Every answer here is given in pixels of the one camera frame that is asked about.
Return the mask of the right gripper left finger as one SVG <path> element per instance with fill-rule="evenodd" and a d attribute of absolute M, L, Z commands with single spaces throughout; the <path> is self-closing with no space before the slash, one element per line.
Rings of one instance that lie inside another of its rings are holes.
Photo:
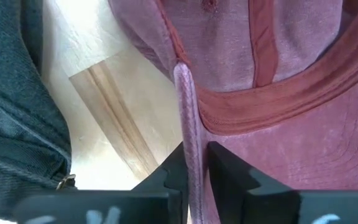
<path fill-rule="evenodd" d="M 188 174 L 183 144 L 132 190 L 59 190 L 25 198 L 18 223 L 186 223 Z"/>

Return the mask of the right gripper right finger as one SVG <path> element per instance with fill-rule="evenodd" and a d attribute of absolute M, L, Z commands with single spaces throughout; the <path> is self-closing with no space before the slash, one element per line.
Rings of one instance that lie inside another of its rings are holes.
<path fill-rule="evenodd" d="M 296 190 L 208 143 L 208 168 L 221 223 L 358 223 L 357 190 Z"/>

